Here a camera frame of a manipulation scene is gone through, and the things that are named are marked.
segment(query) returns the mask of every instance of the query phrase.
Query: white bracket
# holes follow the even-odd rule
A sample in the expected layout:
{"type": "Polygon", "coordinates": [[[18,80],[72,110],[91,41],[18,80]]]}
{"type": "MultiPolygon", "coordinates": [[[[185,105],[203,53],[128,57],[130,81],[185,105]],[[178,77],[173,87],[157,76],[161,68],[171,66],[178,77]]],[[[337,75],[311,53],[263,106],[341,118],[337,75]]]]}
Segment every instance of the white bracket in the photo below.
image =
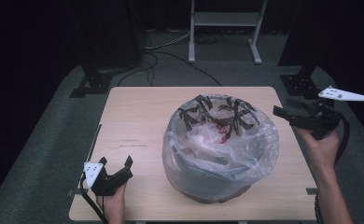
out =
{"type": "Polygon", "coordinates": [[[87,185],[89,188],[92,187],[95,180],[103,169],[104,165],[102,163],[85,162],[84,163],[84,173],[87,179],[87,185]]]}
{"type": "Polygon", "coordinates": [[[338,101],[364,101],[364,95],[334,89],[331,86],[320,92],[318,96],[338,101]]]}

